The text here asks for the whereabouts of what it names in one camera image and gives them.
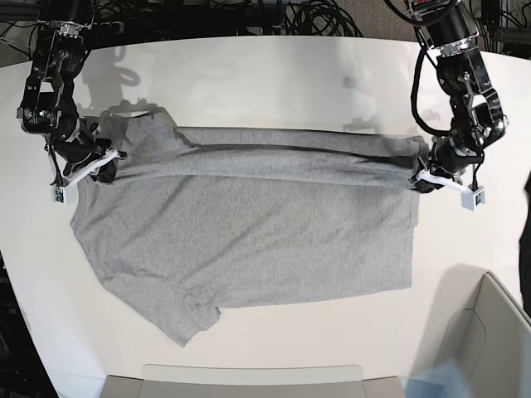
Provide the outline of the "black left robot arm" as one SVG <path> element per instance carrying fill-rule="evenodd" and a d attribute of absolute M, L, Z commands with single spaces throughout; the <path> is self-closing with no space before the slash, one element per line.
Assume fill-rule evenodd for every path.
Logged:
<path fill-rule="evenodd" d="M 467 6 L 461 1 L 407 1 L 421 50 L 417 57 L 410 102 L 418 126 L 434 138 L 429 152 L 419 159 L 419 172 L 437 177 L 437 182 L 416 174 L 412 184 L 421 193 L 458 182 L 469 166 L 479 167 L 485 149 L 505 134 L 507 119 L 492 86 L 480 48 L 479 32 Z M 439 51 L 436 77 L 449 97 L 452 110 L 447 130 L 430 127 L 417 108 L 421 66 L 430 50 Z"/>

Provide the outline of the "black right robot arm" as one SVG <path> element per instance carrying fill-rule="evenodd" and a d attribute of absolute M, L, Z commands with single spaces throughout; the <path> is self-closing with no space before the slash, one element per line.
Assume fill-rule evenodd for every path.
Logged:
<path fill-rule="evenodd" d="M 50 32 L 37 52 L 17 116 L 46 140 L 51 161 L 64 158 L 53 187 L 79 198 L 154 197 L 182 187 L 198 194 L 279 196 L 305 188 L 358 195 L 428 193 L 419 174 L 428 146 L 419 136 L 313 129 L 183 127 L 162 108 L 135 117 L 78 115 L 74 80 L 85 62 L 76 36 Z"/>

